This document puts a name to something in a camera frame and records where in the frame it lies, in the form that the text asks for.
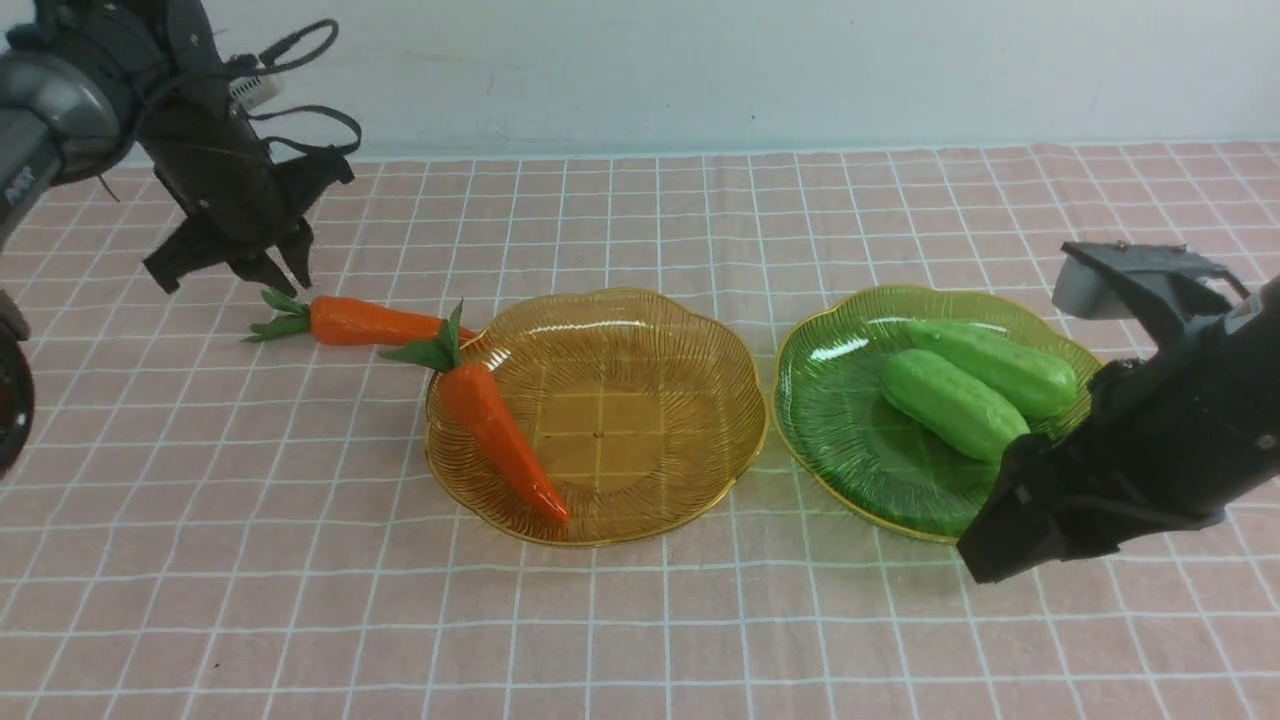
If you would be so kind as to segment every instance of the orange carrot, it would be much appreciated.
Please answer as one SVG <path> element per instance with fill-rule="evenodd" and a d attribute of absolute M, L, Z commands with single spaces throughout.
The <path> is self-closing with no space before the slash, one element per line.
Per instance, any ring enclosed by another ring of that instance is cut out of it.
<path fill-rule="evenodd" d="M 564 500 L 547 477 L 529 438 L 516 425 L 493 373 L 481 363 L 462 361 L 460 331 L 456 329 L 461 315 L 460 302 L 435 340 L 410 342 L 383 356 L 439 373 L 440 402 L 475 438 L 507 484 L 540 515 L 562 525 L 568 523 Z"/>
<path fill-rule="evenodd" d="M 275 290 L 264 290 L 262 300 L 283 313 L 270 323 L 250 325 L 248 342 L 266 342 L 282 337 L 311 333 L 324 345 L 396 345 L 431 340 L 440 334 L 443 320 L 434 315 L 404 313 L 355 297 L 323 295 L 311 305 L 298 302 Z M 458 328 L 463 341 L 475 337 Z"/>

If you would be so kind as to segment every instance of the gold plate rim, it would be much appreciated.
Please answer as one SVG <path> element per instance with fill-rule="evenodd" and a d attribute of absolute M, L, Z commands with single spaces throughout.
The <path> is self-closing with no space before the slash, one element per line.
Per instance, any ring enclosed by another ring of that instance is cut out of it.
<path fill-rule="evenodd" d="M 778 433 L 778 437 L 782 439 L 783 447 L 787 448 L 787 452 L 791 455 L 791 457 L 801 468 L 804 468 L 804 470 L 806 473 L 809 473 L 809 475 L 813 479 L 815 479 L 818 482 L 818 484 L 822 486 L 822 488 L 824 491 L 827 491 L 832 497 L 835 497 L 841 505 L 844 505 L 845 507 L 847 507 L 855 515 L 858 515 L 858 516 L 863 518 L 864 520 L 872 523 L 873 525 L 878 525 L 881 528 L 884 528 L 887 530 L 892 530 L 895 533 L 906 536 L 909 538 L 914 538 L 914 539 L 919 539 L 919 541 L 924 541 L 924 542 L 931 542 L 931 543 L 936 543 L 936 544 L 955 546 L 960 541 L 960 538 L 957 538 L 957 537 L 950 537 L 950 536 L 940 536 L 940 534 L 936 534 L 936 533 L 924 533 L 924 532 L 920 532 L 920 530 L 915 530 L 915 529 L 911 529 L 911 528 L 906 528 L 906 527 L 899 525 L 897 523 L 892 523 L 890 520 L 886 520 L 886 519 L 883 519 L 883 518 L 881 518 L 881 516 L 878 516 L 878 515 L 868 511 L 867 509 L 859 506 L 858 503 L 852 502 L 847 497 L 845 497 L 845 496 L 840 495 L 838 492 L 836 492 L 836 489 L 831 487 L 831 484 L 827 482 L 827 479 L 823 478 L 822 474 L 818 473 L 809 464 L 808 460 L 805 460 L 804 454 L 801 454 L 800 451 L 797 451 L 795 448 L 795 446 L 791 445 L 791 438 L 787 437 L 786 430 L 782 428 L 782 420 L 781 420 L 781 418 L 778 418 L 778 414 L 777 414 L 778 392 L 780 392 L 778 387 L 782 384 L 782 383 L 780 383 L 777 380 L 781 379 L 781 377 L 782 377 L 782 361 L 783 361 L 783 357 L 786 357 L 787 345 L 791 343 L 791 341 L 795 337 L 795 334 L 803 327 L 805 327 L 809 323 L 817 320 L 818 318 L 823 318 L 826 315 L 832 315 L 835 313 L 838 313 L 841 307 L 844 307 L 845 305 L 851 304 L 852 301 L 855 301 L 855 300 L 858 300 L 860 297 L 865 297 L 868 295 L 873 295 L 873 293 L 877 293 L 877 292 L 886 292 L 886 291 L 915 291 L 915 292 L 925 292 L 925 293 L 933 293 L 933 295 L 945 295 L 945 296 L 952 296 L 952 297 L 980 297 L 984 301 L 992 301 L 992 302 L 996 302 L 996 304 L 1004 304 L 1004 305 L 1006 305 L 1010 309 L 1025 313 L 1028 318 L 1034 319 L 1037 323 L 1039 323 L 1041 325 L 1043 325 L 1043 328 L 1046 331 L 1056 334 L 1057 337 L 1060 337 L 1068 345 L 1073 345 L 1073 346 L 1078 347 L 1082 352 L 1084 352 L 1085 355 L 1093 357 L 1094 360 L 1097 360 L 1097 355 L 1092 350 L 1084 347 L 1083 345 L 1075 342 L 1074 340 L 1071 340 L 1069 337 L 1065 337 L 1061 333 L 1059 333 L 1057 331 L 1055 331 L 1053 327 L 1050 325 L 1044 320 L 1044 318 L 1042 318 L 1038 314 L 1036 314 L 1034 311 L 1032 311 L 1030 307 L 1027 307 L 1025 305 L 1023 305 L 1020 302 L 1016 302 L 1016 301 L 1012 301 L 1012 300 L 1010 300 L 1007 297 L 1002 297 L 1002 296 L 998 296 L 998 295 L 995 295 L 995 293 L 989 293 L 989 292 L 973 291 L 973 290 L 937 290 L 937 288 L 933 288 L 933 287 L 929 287 L 929 286 L 906 284 L 906 283 L 878 284 L 876 287 L 869 287 L 869 288 L 865 288 L 865 290 L 859 290 L 858 292 L 850 293 L 849 297 L 841 300 L 840 302 L 832 305 L 831 307 L 828 307 L 826 310 L 819 310 L 818 313 L 814 313 L 814 314 L 809 315 L 804 320 L 800 320 L 799 323 L 796 323 L 795 327 L 792 327 L 790 331 L 787 331 L 787 337 L 785 337 L 782 340 L 782 343 L 778 346 L 778 356 L 774 359 L 774 363 L 773 363 L 774 383 L 773 383 L 773 393 L 769 397 L 769 400 L 771 400 L 771 402 L 769 402 L 769 418 L 771 418 L 771 420 L 773 423 L 773 429 Z"/>
<path fill-rule="evenodd" d="M 627 536 L 616 536 L 616 537 L 594 539 L 594 541 L 581 541 L 581 542 L 550 541 L 550 539 L 538 538 L 538 537 L 532 537 L 532 536 L 529 536 L 529 534 L 513 530 L 513 529 L 508 528 L 507 525 L 503 525 L 502 523 L 494 520 L 493 518 L 489 518 L 486 514 L 477 511 L 476 507 L 474 507 L 472 503 L 468 503 L 465 500 L 462 500 L 453 491 L 453 488 L 451 488 L 448 486 L 448 483 L 445 483 L 444 480 L 440 479 L 439 468 L 436 466 L 435 460 L 431 456 L 431 419 L 429 416 L 430 415 L 430 396 L 431 396 L 431 388 L 435 386 L 435 380 L 439 377 L 439 373 L 433 372 L 431 375 L 430 375 L 430 378 L 426 382 L 426 391 L 422 393 L 422 404 L 424 404 L 424 409 L 422 410 L 424 410 L 424 415 L 426 415 L 426 428 L 425 428 L 425 430 L 422 433 L 422 452 L 426 455 L 426 462 L 428 462 L 428 466 L 431 469 L 431 477 L 435 479 L 435 483 L 438 486 L 440 486 L 444 489 L 444 492 L 448 493 L 449 497 L 453 498 L 454 502 L 458 503 L 460 507 L 470 510 L 471 514 L 475 515 L 476 518 L 480 518 L 481 520 L 484 520 L 485 523 L 488 523 L 490 527 L 497 528 L 502 533 L 504 533 L 504 534 L 507 534 L 509 537 L 513 537 L 516 539 L 521 539 L 521 541 L 525 541 L 525 542 L 530 542 L 530 543 L 534 543 L 534 544 L 541 544 L 541 546 L 547 546 L 547 547 L 566 547 L 566 548 L 584 548 L 584 550 L 586 550 L 586 548 L 593 548 L 593 547 L 608 547 L 608 546 L 613 546 L 613 544 L 621 544 L 621 543 L 627 543 L 627 542 L 636 542 L 636 541 L 652 538 L 652 537 L 655 537 L 655 536 L 660 536 L 660 534 L 669 533 L 672 530 L 680 529 L 680 528 L 682 528 L 682 527 L 692 523 L 694 520 L 701 518 L 703 515 L 705 515 L 708 511 L 710 511 L 712 507 L 716 507 L 717 505 L 719 505 L 719 502 L 722 500 L 724 500 L 726 496 L 728 496 L 730 491 L 733 489 L 733 486 L 736 486 L 737 482 L 742 478 L 742 475 L 745 475 L 746 471 L 750 470 L 755 465 L 755 461 L 760 457 L 760 454 L 764 451 L 764 446 L 768 442 L 769 428 L 774 427 L 773 425 L 773 407 L 772 407 L 772 404 L 769 402 L 769 393 L 765 391 L 764 383 L 760 379 L 760 369 L 759 369 L 758 363 L 756 363 L 756 356 L 755 356 L 754 352 L 751 352 L 751 348 L 750 348 L 750 346 L 746 345 L 746 341 L 742 340 L 742 337 L 740 334 L 737 334 L 736 332 L 733 332 L 733 328 L 728 327 L 727 324 L 722 323 L 721 320 L 717 320 L 716 318 L 712 318 L 709 315 L 703 315 L 701 313 L 695 313 L 695 311 L 690 310 L 685 304 L 682 304 L 682 302 L 680 302 L 680 301 L 677 301 L 677 300 L 675 300 L 675 299 L 672 299 L 672 297 L 669 297 L 667 295 L 663 295 L 660 292 L 653 291 L 653 290 L 646 290 L 646 288 L 640 288 L 640 287 L 611 287 L 611 288 L 594 290 L 594 291 L 589 291 L 589 292 L 557 292 L 557 293 L 550 293 L 550 295 L 540 295 L 540 296 L 536 296 L 536 297 L 529 297 L 529 299 L 521 300 L 520 302 L 516 302 L 515 305 L 512 305 L 512 306 L 507 307 L 506 310 L 503 310 L 502 313 L 497 314 L 494 316 L 494 320 L 497 320 L 498 318 L 503 316 L 507 313 L 511 313 L 511 311 L 516 310 L 517 307 L 522 307 L 522 306 L 526 306 L 526 305 L 532 305 L 532 304 L 536 304 L 536 302 L 545 302 L 547 300 L 550 300 L 550 299 L 554 299 L 554 297 L 600 297 L 600 296 L 609 296 L 609 295 L 631 295 L 631 296 L 637 296 L 637 297 L 650 297 L 650 299 L 655 299 L 655 300 L 667 302 L 669 305 L 673 305 L 673 306 L 678 307 L 682 313 L 685 313 L 690 318 L 704 320 L 707 323 L 710 323 L 710 324 L 721 328 L 722 331 L 724 331 L 728 334 L 728 337 L 733 338 L 735 346 L 741 352 L 744 352 L 745 356 L 748 359 L 750 359 L 750 361 L 751 361 L 751 368 L 753 368 L 751 380 L 753 380 L 753 383 L 755 386 L 755 396 L 759 400 L 760 406 L 762 406 L 762 409 L 764 411 L 764 421 L 760 423 L 760 437 L 759 437 L 759 439 L 755 443 L 755 450 L 753 450 L 749 456 L 746 456 L 746 457 L 742 459 L 741 466 L 735 473 L 732 473 L 731 475 L 727 477 L 727 479 L 723 482 L 723 487 L 719 489 L 719 492 L 717 492 L 705 505 L 698 507 L 696 510 L 690 511 L 687 515 L 685 515 L 684 518 L 681 518 L 678 521 L 668 523 L 668 524 L 666 524 L 666 525 L 663 525 L 660 528 L 654 528 L 652 530 L 645 530 L 645 532 L 641 532 L 641 533 L 632 533 L 632 534 L 627 534 Z M 472 343 L 479 342 L 480 338 L 485 337 L 485 333 L 488 333 L 488 331 L 489 331 L 489 325 L 486 324 L 479 333 L 476 333 L 476 336 L 474 338 L 471 338 L 467 342 L 465 342 L 462 345 L 462 347 L 467 347 L 467 346 L 470 346 Z"/>

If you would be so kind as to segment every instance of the amber glass plate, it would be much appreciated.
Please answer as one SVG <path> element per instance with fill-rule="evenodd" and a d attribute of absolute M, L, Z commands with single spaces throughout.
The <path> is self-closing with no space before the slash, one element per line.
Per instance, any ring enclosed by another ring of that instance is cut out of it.
<path fill-rule="evenodd" d="M 428 387 L 426 454 L 460 503 L 545 544 L 598 546 L 714 506 L 764 443 L 755 363 L 727 327 L 643 290 L 527 300 L 462 348 L 494 372 L 568 503 L 557 527 L 508 489 Z"/>
<path fill-rule="evenodd" d="M 1061 437 L 1089 411 L 1085 383 L 1101 363 L 1030 310 L 979 292 L 881 286 L 797 325 L 778 354 L 774 418 L 792 456 L 851 510 L 902 534 L 954 543 L 991 493 L 998 468 L 970 460 L 890 406 L 879 389 L 884 360 L 911 347 L 908 319 L 982 323 L 1068 360 L 1079 400 L 1029 420 Z"/>

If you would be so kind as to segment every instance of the toy cucumber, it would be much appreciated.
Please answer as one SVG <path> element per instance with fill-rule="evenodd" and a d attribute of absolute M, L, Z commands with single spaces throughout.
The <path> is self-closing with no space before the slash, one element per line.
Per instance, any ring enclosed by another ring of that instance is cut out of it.
<path fill-rule="evenodd" d="M 1075 405 L 1075 370 L 1061 357 L 969 323 L 914 320 L 906 334 L 915 347 L 937 352 L 1005 396 L 1027 418 L 1057 415 Z"/>
<path fill-rule="evenodd" d="M 1000 465 L 1009 443 L 1030 429 L 1002 395 L 928 350 L 904 350 L 884 365 L 882 393 L 961 455 Z"/>

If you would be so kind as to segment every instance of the carrot leaves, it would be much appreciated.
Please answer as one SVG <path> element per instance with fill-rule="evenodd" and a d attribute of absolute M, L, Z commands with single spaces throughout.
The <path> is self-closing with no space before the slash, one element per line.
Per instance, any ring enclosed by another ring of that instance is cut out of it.
<path fill-rule="evenodd" d="M 436 373 L 448 373 L 462 365 L 462 350 L 458 328 L 462 320 L 462 302 L 440 325 L 440 333 L 431 340 L 420 340 L 383 352 L 381 356 L 397 363 L 421 365 Z"/>
<path fill-rule="evenodd" d="M 244 342 L 268 342 L 282 337 L 311 332 L 311 309 L 278 290 L 264 290 L 262 300 L 269 307 L 280 313 L 270 323 L 255 323 L 248 327 L 253 333 Z"/>

